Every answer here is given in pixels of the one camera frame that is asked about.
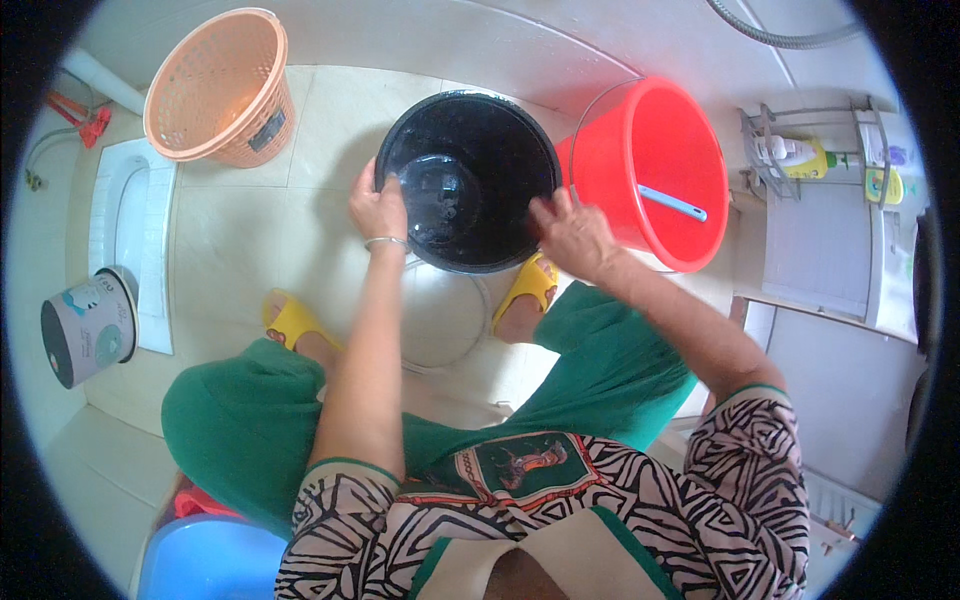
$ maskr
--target woman's right hand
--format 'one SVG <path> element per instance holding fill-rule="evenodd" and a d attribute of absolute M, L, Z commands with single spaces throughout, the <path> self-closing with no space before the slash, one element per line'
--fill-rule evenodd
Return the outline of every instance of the woman's right hand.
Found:
<path fill-rule="evenodd" d="M 599 283 L 613 263 L 627 254 L 613 239 L 603 211 L 575 204 L 564 187 L 553 193 L 553 210 L 534 198 L 530 212 L 540 229 L 540 249 L 572 276 Z"/>
<path fill-rule="evenodd" d="M 371 158 L 357 178 L 350 192 L 350 218 L 365 240 L 374 237 L 407 239 L 407 209 L 403 205 L 400 180 L 390 175 L 383 191 L 373 189 L 373 169 L 376 158 Z"/>

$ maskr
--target woman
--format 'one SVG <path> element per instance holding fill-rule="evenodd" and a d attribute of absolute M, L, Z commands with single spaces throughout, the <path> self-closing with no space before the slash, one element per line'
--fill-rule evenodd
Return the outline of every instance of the woman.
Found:
<path fill-rule="evenodd" d="M 494 319 L 501 340 L 561 355 L 546 380 L 478 431 L 401 414 L 406 211 L 396 178 L 377 194 L 372 172 L 349 200 L 371 260 L 346 348 L 274 291 L 267 337 L 187 370 L 163 405 L 186 475 L 291 539 L 276 597 L 802 593 L 806 494 L 782 376 L 563 189 L 530 203 L 545 258 L 524 265 Z M 557 267 L 596 287 L 572 284 L 547 312 Z M 640 450 L 696 377 L 716 406 L 679 474 Z"/>

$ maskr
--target black basin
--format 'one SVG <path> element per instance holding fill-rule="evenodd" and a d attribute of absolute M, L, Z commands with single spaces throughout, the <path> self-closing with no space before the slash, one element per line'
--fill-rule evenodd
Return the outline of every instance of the black basin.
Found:
<path fill-rule="evenodd" d="M 425 262 L 456 273 L 509 269 L 537 240 L 528 223 L 535 196 L 563 177 L 553 144 L 534 119 L 491 94 L 454 90 L 401 116 L 376 157 L 376 189 L 396 173 L 409 241 Z"/>

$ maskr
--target black and white pattern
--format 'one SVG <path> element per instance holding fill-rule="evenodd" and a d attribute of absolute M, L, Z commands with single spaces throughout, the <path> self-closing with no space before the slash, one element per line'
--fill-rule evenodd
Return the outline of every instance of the black and white pattern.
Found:
<path fill-rule="evenodd" d="M 592 506 L 619 516 L 686 598 L 803 593 L 806 492 L 794 414 L 779 392 L 749 388 L 717 408 L 690 438 L 684 474 L 617 442 L 562 435 L 583 449 L 594 478 L 541 494 L 535 507 L 482 476 L 450 482 L 462 490 L 472 477 L 474 489 L 486 487 L 475 498 L 451 501 L 437 499 L 446 486 L 433 494 L 401 493 L 396 482 L 363 466 L 315 469 L 303 482 L 276 597 L 404 597 L 440 537 L 521 540 Z M 474 450 L 451 457 L 467 465 L 461 475 L 481 470 L 471 470 Z"/>

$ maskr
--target white pipe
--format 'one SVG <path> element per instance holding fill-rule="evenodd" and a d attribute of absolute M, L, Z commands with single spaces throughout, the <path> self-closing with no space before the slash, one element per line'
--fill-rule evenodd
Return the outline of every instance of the white pipe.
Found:
<path fill-rule="evenodd" d="M 70 71 L 90 87 L 109 97 L 120 106 L 143 116 L 147 99 L 130 87 L 127 82 L 90 56 L 86 50 L 73 48 L 63 58 L 63 68 Z"/>

